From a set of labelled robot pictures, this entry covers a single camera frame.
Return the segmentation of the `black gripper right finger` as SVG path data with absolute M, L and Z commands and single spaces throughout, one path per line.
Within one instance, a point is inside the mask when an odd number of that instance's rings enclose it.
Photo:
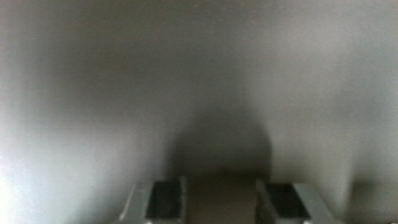
M 343 224 L 314 187 L 305 183 L 256 181 L 256 224 Z

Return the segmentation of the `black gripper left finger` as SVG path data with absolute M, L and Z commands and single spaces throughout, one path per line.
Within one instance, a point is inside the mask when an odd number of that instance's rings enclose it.
M 130 191 L 121 224 L 186 224 L 186 178 L 140 182 Z

